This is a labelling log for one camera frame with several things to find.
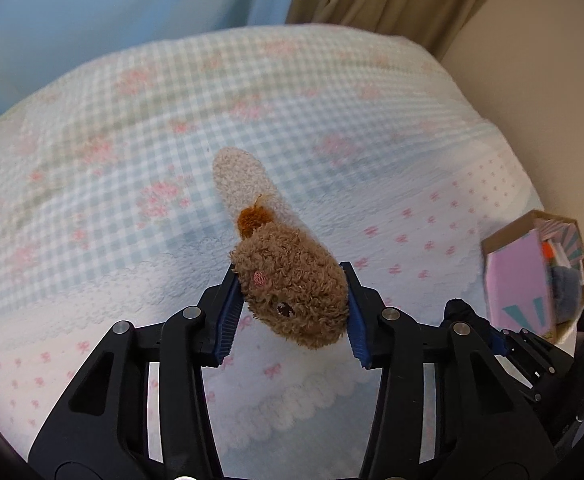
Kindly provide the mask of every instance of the bed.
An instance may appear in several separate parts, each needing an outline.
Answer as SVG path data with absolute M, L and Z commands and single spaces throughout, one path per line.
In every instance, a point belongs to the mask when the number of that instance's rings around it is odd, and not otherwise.
M 211 177 L 224 146 L 419 322 L 450 298 L 484 316 L 481 238 L 540 207 L 500 131 L 405 38 L 248 27 L 88 62 L 0 117 L 0 430 L 23 456 L 115 321 L 160 322 L 222 279 L 238 241 Z M 204 380 L 227 476 L 356 475 L 378 374 L 347 340 L 305 350 L 245 310 Z M 159 384 L 153 369 L 156 458 Z

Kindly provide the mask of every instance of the orange object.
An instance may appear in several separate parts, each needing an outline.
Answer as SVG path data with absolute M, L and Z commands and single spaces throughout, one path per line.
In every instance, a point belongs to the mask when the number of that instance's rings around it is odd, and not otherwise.
M 252 207 L 248 207 L 241 211 L 239 218 L 236 221 L 236 226 L 239 228 L 241 238 L 245 240 L 252 236 L 255 229 L 264 224 L 274 221 L 274 215 L 262 205 L 259 205 L 259 200 Z
M 543 257 L 548 263 L 551 263 L 552 259 L 554 258 L 554 249 L 552 248 L 552 245 L 550 245 L 548 242 L 543 242 L 541 247 L 543 247 Z

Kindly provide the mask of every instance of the stuffed toy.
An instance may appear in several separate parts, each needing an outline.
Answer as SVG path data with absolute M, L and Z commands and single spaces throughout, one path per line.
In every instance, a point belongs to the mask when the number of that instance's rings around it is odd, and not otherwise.
M 242 239 L 230 259 L 254 317 L 306 348 L 335 343 L 348 319 L 348 283 L 337 261 L 251 154 L 221 149 L 213 177 Z

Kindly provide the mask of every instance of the pink flower pattern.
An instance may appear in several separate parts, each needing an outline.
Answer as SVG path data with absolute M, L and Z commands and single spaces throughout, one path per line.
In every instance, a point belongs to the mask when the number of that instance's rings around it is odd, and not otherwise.
M 309 99 L 313 99 L 315 97 L 317 97 L 317 95 L 319 95 L 319 89 L 318 88 L 308 88 L 306 90 L 304 90 L 301 95 L 303 95 L 304 97 L 307 97 Z
M 243 330 L 245 330 L 249 326 L 252 326 L 253 324 L 254 324 L 254 318 L 252 316 L 250 316 L 250 315 L 243 316 L 239 320 L 238 330 L 239 330 L 239 332 L 242 332 Z
M 51 105 L 56 103 L 60 97 L 61 97 L 60 92 L 45 92 L 39 97 L 39 99 L 41 100 L 42 103 Z
M 150 68 L 126 70 L 115 85 L 118 94 L 124 97 L 139 95 L 145 88 L 154 86 L 155 74 Z
M 249 98 L 235 101 L 230 109 L 230 117 L 243 123 L 249 123 L 264 118 L 271 111 L 272 107 L 268 104 L 262 104 L 259 95 L 253 95 Z
M 215 52 L 212 56 L 208 56 L 201 63 L 200 71 L 209 72 L 211 70 L 217 70 L 223 66 L 223 58 L 220 52 Z
M 342 135 L 330 134 L 323 137 L 314 150 L 328 158 L 333 166 L 340 166 L 354 155 L 356 146 Z
M 368 258 L 360 258 L 358 260 L 356 260 L 352 265 L 355 267 L 355 269 L 361 270 L 361 269 L 365 269 L 368 266 Z
M 89 341 L 79 341 L 76 344 L 76 349 L 81 354 L 85 354 L 90 349 L 90 342 Z
M 229 355 L 228 357 L 226 357 L 225 359 L 223 359 L 223 362 L 221 363 L 219 369 L 220 370 L 225 370 L 227 367 L 233 366 L 233 365 L 234 365 L 234 357 L 232 357 L 231 355 Z
M 32 173 L 30 173 L 29 178 L 30 178 L 30 182 L 38 184 L 39 182 L 43 182 L 45 175 L 43 174 L 43 172 L 35 170 L 35 171 L 32 171 Z
M 263 370 L 263 373 L 269 378 L 269 379 L 273 379 L 275 376 L 280 375 L 281 374 L 281 364 L 277 363 L 274 366 L 271 366 L 269 368 L 265 368 L 265 370 Z
M 171 211 L 176 208 L 187 208 L 190 205 L 190 199 L 185 196 L 185 190 L 189 182 L 190 179 L 185 179 L 185 177 L 171 176 L 144 187 L 141 190 L 140 199 L 136 202 L 141 216 L 137 228 L 143 229 L 148 224 L 168 221 Z
M 290 40 L 274 40 L 263 43 L 263 51 L 268 57 L 287 58 L 296 54 L 298 46 Z
M 85 228 L 86 219 L 83 213 L 74 215 L 71 219 L 72 231 L 70 232 L 70 244 L 75 247 L 82 248 L 83 251 L 88 250 L 90 246 L 88 231 Z
M 35 254 L 37 248 L 37 244 L 26 244 L 17 247 L 12 253 L 12 256 L 8 258 L 7 263 L 14 280 L 23 279 L 25 272 L 38 264 Z
M 381 91 L 374 84 L 366 84 L 358 89 L 358 97 L 365 101 L 372 101 L 381 97 Z
M 97 136 L 88 139 L 81 148 L 83 163 L 93 174 L 102 174 L 104 168 L 116 164 L 118 156 L 111 140 Z
M 441 125 L 437 121 L 431 119 L 425 119 L 418 124 L 419 129 L 424 134 L 434 134 L 441 129 Z
M 169 125 L 172 133 L 177 135 L 187 135 L 197 130 L 197 127 L 188 121 L 173 120 Z
M 352 59 L 354 54 L 352 54 L 351 52 L 348 52 L 347 50 L 339 50 L 337 52 L 337 56 L 339 57 L 339 59 L 341 61 L 348 61 L 348 60 Z
M 382 52 L 375 52 L 372 55 L 372 64 L 379 68 L 389 68 L 390 59 L 387 54 L 384 54 Z

